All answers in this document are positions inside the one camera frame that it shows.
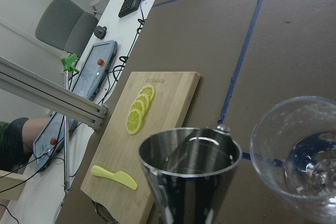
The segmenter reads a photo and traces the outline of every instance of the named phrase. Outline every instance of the red button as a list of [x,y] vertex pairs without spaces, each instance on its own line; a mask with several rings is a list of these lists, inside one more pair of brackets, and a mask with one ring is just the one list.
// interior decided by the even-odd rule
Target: red button
[[56,139],[56,138],[52,138],[51,140],[50,140],[50,144],[51,145],[56,145],[58,143],[58,140]]
[[105,61],[103,60],[103,59],[99,59],[98,61],[97,61],[97,64],[99,65],[99,66],[104,66],[105,65]]

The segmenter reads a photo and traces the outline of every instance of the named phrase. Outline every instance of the person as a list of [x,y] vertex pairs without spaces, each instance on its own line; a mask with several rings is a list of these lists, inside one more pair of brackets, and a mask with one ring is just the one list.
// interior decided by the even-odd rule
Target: person
[[10,172],[16,164],[25,164],[33,153],[33,142],[50,118],[18,118],[0,122],[0,170]]

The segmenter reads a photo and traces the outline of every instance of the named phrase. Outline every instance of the black cable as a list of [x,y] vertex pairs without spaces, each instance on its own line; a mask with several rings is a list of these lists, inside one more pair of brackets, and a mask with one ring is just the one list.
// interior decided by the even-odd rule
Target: black cable
[[77,174],[77,171],[75,172],[75,174],[73,174],[73,175],[69,175],[69,177],[70,177],[70,178],[75,177],[75,175]]
[[32,177],[34,177],[39,171],[40,170],[38,170],[37,172],[35,172],[34,174],[32,174],[29,178],[27,178],[26,180],[20,182],[19,184],[15,185],[15,186],[12,186],[10,188],[7,188],[5,190],[0,191],[0,194],[3,193],[3,192],[5,192],[5,191],[11,190],[11,189],[13,189],[13,188],[15,188],[15,187],[17,187],[19,185],[22,185],[23,183],[26,183],[28,180],[30,180]]
[[62,160],[63,162],[65,162],[65,161],[64,161],[64,158],[61,158],[61,157],[52,157],[51,159],[60,159],[60,160]]
[[71,131],[69,131],[69,133],[73,133],[73,132],[75,131],[75,129],[77,129],[78,126],[80,126],[81,124],[82,124],[82,123],[77,124],[76,127],[75,127],[74,129],[72,129]]
[[[131,47],[130,47],[130,50],[128,51],[128,53],[127,53],[126,56],[120,56],[120,57],[119,57],[119,60],[122,62],[122,65],[117,65],[117,66],[113,67],[112,71],[108,72],[107,78],[108,78],[109,87],[108,87],[108,89],[107,89],[107,91],[106,91],[104,97],[98,102],[98,104],[100,104],[100,103],[104,103],[105,98],[109,95],[109,93],[110,93],[111,90],[113,89],[114,85],[118,82],[118,80],[119,80],[119,79],[118,79],[118,78],[119,78],[119,75],[121,74],[123,68],[125,67],[125,64],[127,63],[127,60],[128,60],[128,58],[129,58],[129,55],[130,55],[130,53],[131,53],[131,51],[132,51],[132,49],[133,49],[133,46],[134,46],[134,44],[135,44],[135,41],[137,40],[137,37],[138,37],[138,35],[140,34],[141,29],[142,29],[142,27],[143,27],[143,25],[144,25],[144,23],[145,23],[145,21],[146,21],[146,19],[144,18],[144,15],[143,15],[143,10],[142,10],[142,3],[143,3],[144,1],[147,1],[147,0],[142,0],[141,3],[140,3],[140,11],[141,11],[141,17],[142,17],[142,19],[138,18],[138,22],[140,23],[140,25],[139,25],[139,27],[136,29],[137,31],[136,31],[135,37],[134,37],[134,39],[133,39],[132,45],[131,45]],[[111,85],[111,83],[110,83],[110,79],[109,79],[109,74],[110,74],[110,73],[113,74],[113,78],[114,78],[114,82],[113,82],[112,85]]]
[[10,215],[14,220],[16,220],[17,224],[20,224],[19,221],[18,221],[18,219],[16,219],[16,218],[11,214],[11,212],[10,212],[9,209],[8,209],[8,207],[6,207],[5,205],[2,205],[2,204],[0,204],[0,206],[3,206],[4,208],[6,208],[6,210],[7,210],[8,213],[9,213],[9,215]]
[[[78,62],[79,62],[79,59],[75,62],[74,67],[77,66]],[[69,83],[69,90],[71,90],[71,84],[72,84],[73,77],[76,76],[76,75],[78,75],[78,74],[79,74],[79,72],[76,72],[76,73],[74,73],[73,71],[71,72],[71,77],[69,78],[69,81],[70,81],[70,83]]]
[[36,161],[36,160],[42,158],[42,157],[45,156],[45,155],[48,155],[48,153],[51,152],[51,150],[54,149],[55,147],[56,147],[56,146],[54,146],[53,148],[51,148],[48,152],[43,153],[41,156],[39,156],[39,157],[37,157],[37,158],[34,158],[32,161],[28,162],[27,164],[24,164],[23,166],[20,166],[18,169],[13,170],[13,171],[11,171],[11,172],[8,172],[8,173],[7,173],[6,175],[4,175],[4,176],[1,176],[0,179],[3,178],[3,177],[6,177],[6,176],[8,176],[8,175],[10,175],[10,174],[12,174],[12,173],[15,173],[15,172],[17,172],[18,170],[20,170],[21,168],[23,168],[23,167],[29,165],[30,163],[32,163],[32,162],[34,162],[34,161]]
[[36,155],[35,155],[34,151],[32,150],[32,148],[30,148],[30,146],[29,146],[28,144],[26,144],[25,142],[22,141],[22,143],[23,143],[28,149],[30,149],[30,151],[32,152],[34,158],[36,158]]

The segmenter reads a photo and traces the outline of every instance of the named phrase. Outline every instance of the person's arm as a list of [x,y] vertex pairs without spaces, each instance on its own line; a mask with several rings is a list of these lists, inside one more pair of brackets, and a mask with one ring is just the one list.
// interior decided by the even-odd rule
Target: person's arm
[[29,154],[33,150],[33,142],[47,125],[50,118],[29,119],[22,128],[22,141],[24,142],[24,154]]

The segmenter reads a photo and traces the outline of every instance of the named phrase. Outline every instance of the metal cup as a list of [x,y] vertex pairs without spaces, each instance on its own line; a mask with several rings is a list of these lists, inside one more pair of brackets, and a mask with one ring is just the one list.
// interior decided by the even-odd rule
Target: metal cup
[[164,223],[212,223],[241,154],[222,125],[177,128],[144,140],[139,159]]

